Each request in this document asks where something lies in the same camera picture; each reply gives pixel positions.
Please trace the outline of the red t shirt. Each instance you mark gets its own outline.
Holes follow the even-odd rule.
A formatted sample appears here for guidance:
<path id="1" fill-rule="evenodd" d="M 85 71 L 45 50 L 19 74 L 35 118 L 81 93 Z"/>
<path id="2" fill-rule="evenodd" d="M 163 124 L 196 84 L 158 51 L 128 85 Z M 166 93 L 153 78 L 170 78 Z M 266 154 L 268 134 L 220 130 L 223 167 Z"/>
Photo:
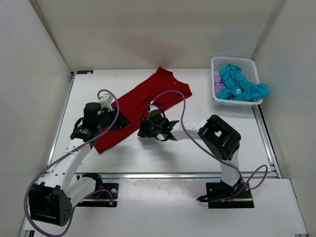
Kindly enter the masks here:
<path id="1" fill-rule="evenodd" d="M 145 107 L 159 94 L 169 91 L 155 100 L 154 105 L 160 109 L 167 110 L 180 103 L 183 98 L 176 90 L 185 98 L 192 96 L 188 84 L 178 81 L 172 72 L 159 67 L 147 80 L 118 99 L 120 112 L 130 120 L 130 125 L 124 129 L 109 131 L 99 138 L 94 146 L 96 151 L 101 154 L 138 130 L 141 119 L 148 115 Z"/>

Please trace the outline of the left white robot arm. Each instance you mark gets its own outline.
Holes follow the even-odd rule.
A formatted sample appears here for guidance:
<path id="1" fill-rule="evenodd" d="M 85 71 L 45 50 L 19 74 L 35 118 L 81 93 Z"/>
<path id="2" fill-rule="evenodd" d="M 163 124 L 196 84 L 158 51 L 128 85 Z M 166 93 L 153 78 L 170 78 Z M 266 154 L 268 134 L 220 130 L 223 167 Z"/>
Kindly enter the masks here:
<path id="1" fill-rule="evenodd" d="M 86 196 L 101 196 L 104 186 L 99 174 L 84 173 L 74 183 L 72 178 L 104 131 L 123 129 L 129 124 L 119 107 L 107 108 L 98 102 L 87 103 L 83 117 L 74 125 L 63 159 L 30 187 L 27 204 L 30 218 L 62 227 L 69 221 L 73 208 Z"/>

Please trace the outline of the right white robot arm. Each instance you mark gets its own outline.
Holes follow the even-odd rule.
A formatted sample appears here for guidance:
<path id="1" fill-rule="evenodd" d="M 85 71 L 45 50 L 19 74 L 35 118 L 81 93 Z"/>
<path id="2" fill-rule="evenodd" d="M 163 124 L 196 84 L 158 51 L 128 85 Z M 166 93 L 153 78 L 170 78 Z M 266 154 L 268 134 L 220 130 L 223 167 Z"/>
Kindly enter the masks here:
<path id="1" fill-rule="evenodd" d="M 240 134 L 217 115 L 198 122 L 169 121 L 162 110 L 155 109 L 141 120 L 138 136 L 159 141 L 201 140 L 206 151 L 220 162 L 222 193 L 234 197 L 240 190 L 238 150 Z"/>

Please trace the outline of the black label sticker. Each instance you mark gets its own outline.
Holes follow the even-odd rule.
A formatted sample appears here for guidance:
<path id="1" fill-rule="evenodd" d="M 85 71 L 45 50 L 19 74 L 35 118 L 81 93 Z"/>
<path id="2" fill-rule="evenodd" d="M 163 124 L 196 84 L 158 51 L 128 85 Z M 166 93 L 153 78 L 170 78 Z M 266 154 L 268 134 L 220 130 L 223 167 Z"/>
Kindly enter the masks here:
<path id="1" fill-rule="evenodd" d="M 93 70 L 78 70 L 76 72 L 77 75 L 90 75 L 93 74 Z"/>

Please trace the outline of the lavender cloth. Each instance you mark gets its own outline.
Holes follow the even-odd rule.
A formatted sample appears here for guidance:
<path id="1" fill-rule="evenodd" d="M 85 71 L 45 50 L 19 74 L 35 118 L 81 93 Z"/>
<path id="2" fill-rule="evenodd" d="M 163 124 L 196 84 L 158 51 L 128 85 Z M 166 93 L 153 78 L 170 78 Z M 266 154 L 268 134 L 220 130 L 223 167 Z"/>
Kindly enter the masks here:
<path id="1" fill-rule="evenodd" d="M 215 95 L 218 96 L 218 94 L 224 89 L 226 88 L 222 77 L 217 74 L 214 76 L 214 91 L 215 91 Z"/>

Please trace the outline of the teal t shirt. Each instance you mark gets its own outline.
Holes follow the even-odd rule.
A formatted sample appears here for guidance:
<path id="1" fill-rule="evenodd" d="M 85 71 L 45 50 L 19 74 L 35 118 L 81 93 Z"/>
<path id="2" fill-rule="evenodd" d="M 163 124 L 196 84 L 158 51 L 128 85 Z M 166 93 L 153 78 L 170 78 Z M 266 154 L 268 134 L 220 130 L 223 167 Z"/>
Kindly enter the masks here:
<path id="1" fill-rule="evenodd" d="M 236 65 L 226 64 L 219 70 L 224 88 L 217 94 L 218 99 L 252 102 L 269 95 L 266 84 L 254 84 L 247 80 L 241 73 L 241 68 Z"/>

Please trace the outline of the white plastic basket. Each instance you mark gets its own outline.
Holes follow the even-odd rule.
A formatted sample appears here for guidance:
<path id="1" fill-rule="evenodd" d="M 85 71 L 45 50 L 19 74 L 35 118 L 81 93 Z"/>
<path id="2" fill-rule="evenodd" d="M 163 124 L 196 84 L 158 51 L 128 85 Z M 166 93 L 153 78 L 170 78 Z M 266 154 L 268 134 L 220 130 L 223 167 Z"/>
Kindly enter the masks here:
<path id="1" fill-rule="evenodd" d="M 259 77 L 256 69 L 255 62 L 251 59 L 238 58 L 238 57 L 228 57 L 228 56 L 214 56 L 211 59 L 211 81 L 212 81 L 212 96 L 214 102 L 217 106 L 222 107 L 235 107 L 235 108 L 247 108 L 255 105 L 260 105 L 263 99 L 254 100 L 253 102 L 245 101 L 233 101 L 233 100 L 223 100 L 217 98 L 215 95 L 215 75 L 219 74 L 220 69 L 222 69 L 226 64 L 236 65 L 241 68 L 241 73 L 245 75 L 249 82 L 254 84 L 259 84 Z"/>

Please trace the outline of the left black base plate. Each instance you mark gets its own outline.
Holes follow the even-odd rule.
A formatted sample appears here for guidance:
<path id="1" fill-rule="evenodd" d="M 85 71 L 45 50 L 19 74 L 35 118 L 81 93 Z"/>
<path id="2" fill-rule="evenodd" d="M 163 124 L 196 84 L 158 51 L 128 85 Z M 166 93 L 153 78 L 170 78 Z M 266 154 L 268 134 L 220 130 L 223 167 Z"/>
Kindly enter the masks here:
<path id="1" fill-rule="evenodd" d="M 105 189 L 106 191 L 98 192 L 89 196 L 78 203 L 78 207 L 116 207 L 119 196 L 119 183 L 112 181 L 103 181 L 98 189 Z"/>

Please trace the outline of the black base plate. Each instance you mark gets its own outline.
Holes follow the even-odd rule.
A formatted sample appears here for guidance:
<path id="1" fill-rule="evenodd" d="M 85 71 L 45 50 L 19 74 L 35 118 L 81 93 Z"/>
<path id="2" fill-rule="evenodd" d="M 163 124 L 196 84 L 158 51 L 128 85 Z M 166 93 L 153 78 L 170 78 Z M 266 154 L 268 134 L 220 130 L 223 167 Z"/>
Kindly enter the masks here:
<path id="1" fill-rule="evenodd" d="M 197 198 L 198 202 L 207 203 L 209 209 L 254 208 L 251 190 L 244 185 L 232 193 L 222 183 L 206 183 L 206 194 Z"/>
<path id="2" fill-rule="evenodd" d="M 103 181 L 98 189 L 105 189 L 106 191 L 98 192 L 89 196 L 78 203 L 78 207 L 116 207 L 119 196 L 119 183 L 112 181 Z"/>

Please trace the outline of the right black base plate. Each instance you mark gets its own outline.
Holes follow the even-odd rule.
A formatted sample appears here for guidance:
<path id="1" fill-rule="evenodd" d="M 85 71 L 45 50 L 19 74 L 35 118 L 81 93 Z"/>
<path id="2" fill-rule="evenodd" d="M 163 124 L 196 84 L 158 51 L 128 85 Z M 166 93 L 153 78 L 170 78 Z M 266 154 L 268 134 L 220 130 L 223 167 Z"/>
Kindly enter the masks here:
<path id="1" fill-rule="evenodd" d="M 206 194 L 197 198 L 198 202 L 207 203 L 209 209 L 254 208 L 251 190 L 244 185 L 232 193 L 222 183 L 206 183 Z"/>

